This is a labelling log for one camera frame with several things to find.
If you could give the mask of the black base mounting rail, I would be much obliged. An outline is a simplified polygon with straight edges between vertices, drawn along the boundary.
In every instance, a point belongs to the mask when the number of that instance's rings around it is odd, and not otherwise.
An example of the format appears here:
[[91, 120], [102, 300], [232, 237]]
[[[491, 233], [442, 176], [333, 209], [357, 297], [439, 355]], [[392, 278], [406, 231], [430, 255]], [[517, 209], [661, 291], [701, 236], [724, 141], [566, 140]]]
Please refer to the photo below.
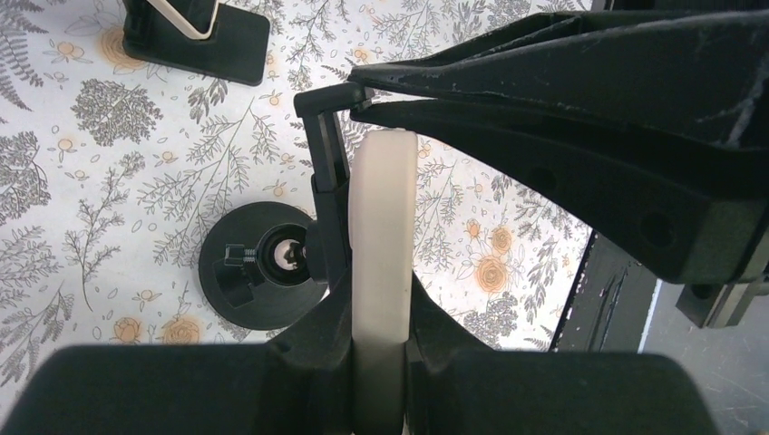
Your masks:
[[593, 231], [549, 350], [640, 352], [656, 292], [653, 273]]

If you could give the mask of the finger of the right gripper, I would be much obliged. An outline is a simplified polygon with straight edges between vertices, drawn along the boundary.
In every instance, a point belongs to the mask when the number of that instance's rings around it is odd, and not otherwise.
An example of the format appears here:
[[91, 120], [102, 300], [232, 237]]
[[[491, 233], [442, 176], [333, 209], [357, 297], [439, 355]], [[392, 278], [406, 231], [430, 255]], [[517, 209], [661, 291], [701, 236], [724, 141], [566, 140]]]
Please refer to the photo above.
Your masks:
[[767, 150], [456, 101], [378, 103], [352, 118], [439, 140], [497, 169], [669, 282], [725, 284], [767, 270]]
[[764, 147], [768, 13], [541, 13], [420, 59], [355, 67], [349, 80]]

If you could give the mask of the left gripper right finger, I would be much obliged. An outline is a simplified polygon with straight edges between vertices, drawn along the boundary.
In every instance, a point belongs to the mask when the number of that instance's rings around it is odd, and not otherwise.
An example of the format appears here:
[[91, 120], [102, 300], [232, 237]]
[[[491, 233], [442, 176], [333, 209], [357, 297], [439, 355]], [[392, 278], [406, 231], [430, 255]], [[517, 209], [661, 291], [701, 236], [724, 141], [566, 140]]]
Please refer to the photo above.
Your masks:
[[643, 353], [499, 351], [412, 282], [405, 347], [412, 434], [715, 434], [695, 383]]

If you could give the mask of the black folding phone stand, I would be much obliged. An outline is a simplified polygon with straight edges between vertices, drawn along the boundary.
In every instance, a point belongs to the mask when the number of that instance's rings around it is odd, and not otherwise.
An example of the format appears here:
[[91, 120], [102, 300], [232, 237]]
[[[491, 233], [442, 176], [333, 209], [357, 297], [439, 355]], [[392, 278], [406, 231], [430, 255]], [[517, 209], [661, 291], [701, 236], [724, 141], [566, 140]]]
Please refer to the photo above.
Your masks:
[[[213, 1], [169, 1], [200, 31], [209, 26], [203, 15]], [[262, 83], [271, 24], [261, 14], [219, 2], [211, 37], [188, 39], [148, 1], [125, 1], [124, 51], [134, 59], [205, 74], [231, 82]]]

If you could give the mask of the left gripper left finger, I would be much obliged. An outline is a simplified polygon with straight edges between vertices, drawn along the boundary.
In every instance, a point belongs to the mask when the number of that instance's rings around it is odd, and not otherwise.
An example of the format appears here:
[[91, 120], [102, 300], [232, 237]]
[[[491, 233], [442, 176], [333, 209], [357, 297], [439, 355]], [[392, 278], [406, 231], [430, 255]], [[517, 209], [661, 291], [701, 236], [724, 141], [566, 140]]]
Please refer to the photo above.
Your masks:
[[5, 434], [349, 434], [351, 279], [266, 343], [54, 353]]

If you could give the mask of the black round-base stand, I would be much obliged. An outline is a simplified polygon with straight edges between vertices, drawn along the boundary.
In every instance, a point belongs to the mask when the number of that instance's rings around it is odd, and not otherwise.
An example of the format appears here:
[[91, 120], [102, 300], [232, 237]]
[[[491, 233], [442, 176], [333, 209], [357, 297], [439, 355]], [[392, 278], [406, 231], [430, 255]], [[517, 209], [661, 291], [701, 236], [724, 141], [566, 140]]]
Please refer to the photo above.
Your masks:
[[316, 214], [275, 201], [223, 216], [205, 236], [200, 286], [214, 311], [250, 330], [284, 328], [311, 311], [351, 266], [350, 168], [339, 112], [363, 109], [372, 90], [344, 82], [294, 99], [311, 157]]

